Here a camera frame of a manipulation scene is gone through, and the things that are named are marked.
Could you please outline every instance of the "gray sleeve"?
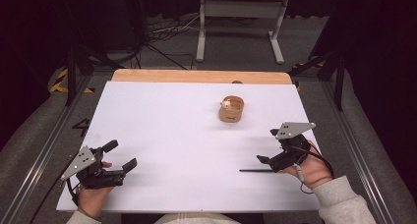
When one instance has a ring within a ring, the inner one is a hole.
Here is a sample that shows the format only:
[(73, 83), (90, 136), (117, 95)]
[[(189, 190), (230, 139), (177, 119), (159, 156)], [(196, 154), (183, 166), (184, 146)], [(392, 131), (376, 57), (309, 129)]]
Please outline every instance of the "gray sleeve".
[(94, 220), (79, 211), (75, 211), (68, 220), (67, 224), (100, 224), (101, 222)]
[(366, 201), (355, 194), (346, 176), (313, 189), (319, 199), (320, 216), (327, 224), (376, 223)]

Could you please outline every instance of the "table leg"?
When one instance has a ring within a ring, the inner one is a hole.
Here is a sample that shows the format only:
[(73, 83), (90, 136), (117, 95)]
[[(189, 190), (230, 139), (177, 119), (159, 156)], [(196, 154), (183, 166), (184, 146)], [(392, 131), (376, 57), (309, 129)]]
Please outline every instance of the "table leg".
[(199, 33), (199, 43), (197, 45), (197, 57), (196, 57), (197, 62), (203, 62), (205, 59), (205, 46), (206, 46), (205, 4), (206, 4), (206, 0), (201, 0), (200, 33)]
[(281, 7), (279, 8), (278, 16), (276, 17), (275, 30), (270, 31), (268, 33), (270, 45), (272, 46), (273, 54), (275, 56), (277, 64), (284, 63), (284, 57), (282, 56), (281, 49), (279, 48), (277, 37), (278, 37), (279, 30), (281, 28), (282, 20), (285, 15), (287, 3), (288, 3), (288, 0), (282, 0)]

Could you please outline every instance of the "human hand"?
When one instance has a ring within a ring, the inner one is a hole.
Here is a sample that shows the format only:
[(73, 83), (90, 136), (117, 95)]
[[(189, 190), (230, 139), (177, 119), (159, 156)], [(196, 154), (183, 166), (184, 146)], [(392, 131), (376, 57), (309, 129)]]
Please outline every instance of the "human hand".
[[(104, 168), (111, 167), (111, 163), (102, 162)], [(79, 196), (79, 211), (89, 217), (97, 219), (101, 214), (108, 194), (114, 187), (100, 188), (97, 190), (81, 188)]]
[[(318, 154), (313, 143), (309, 141), (309, 144), (311, 145), (310, 151)], [(308, 155), (300, 167), (304, 177), (304, 185), (310, 190), (332, 180), (331, 172), (323, 160), (313, 155)], [(298, 178), (298, 172), (295, 166), (287, 167), (279, 171), (279, 173), (288, 173)]]

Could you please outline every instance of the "wooden edge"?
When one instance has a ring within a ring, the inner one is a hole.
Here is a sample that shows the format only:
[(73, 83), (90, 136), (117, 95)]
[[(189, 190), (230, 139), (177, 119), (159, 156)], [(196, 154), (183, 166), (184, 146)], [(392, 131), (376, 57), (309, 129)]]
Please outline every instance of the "wooden edge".
[(149, 83), (213, 83), (231, 84), (292, 84), (286, 73), (236, 72), (236, 71), (194, 71), (194, 70), (144, 70), (119, 69), (111, 79), (114, 82)]

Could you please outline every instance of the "white table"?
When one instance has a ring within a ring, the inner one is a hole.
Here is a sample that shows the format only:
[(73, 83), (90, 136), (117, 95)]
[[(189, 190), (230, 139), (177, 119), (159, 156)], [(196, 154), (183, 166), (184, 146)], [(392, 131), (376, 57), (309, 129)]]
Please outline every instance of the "white table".
[[(223, 97), (245, 100), (237, 124), (217, 117)], [(122, 213), (270, 212), (316, 210), (314, 195), (286, 174), (241, 173), (268, 169), (257, 155), (281, 152), (269, 133), (282, 122), (309, 122), (292, 84), (108, 82), (83, 145), (119, 146), (104, 161), (138, 166), (110, 194), (104, 211)], [(317, 144), (312, 131), (304, 136)], [(76, 207), (67, 190), (58, 210)]]

